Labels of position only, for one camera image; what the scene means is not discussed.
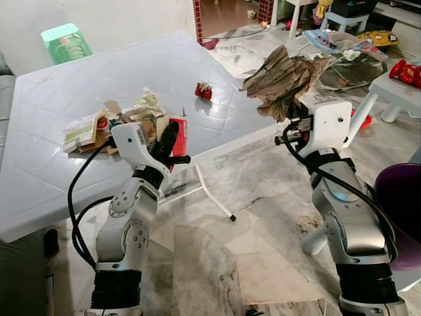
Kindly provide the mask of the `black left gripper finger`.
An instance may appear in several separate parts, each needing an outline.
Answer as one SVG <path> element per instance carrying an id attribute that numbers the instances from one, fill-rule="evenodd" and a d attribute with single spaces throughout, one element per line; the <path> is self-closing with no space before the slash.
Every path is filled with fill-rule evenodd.
<path id="1" fill-rule="evenodd" d="M 157 138 L 157 159 L 168 159 L 176 144 L 180 125 L 177 122 L 169 122 L 162 134 Z"/>

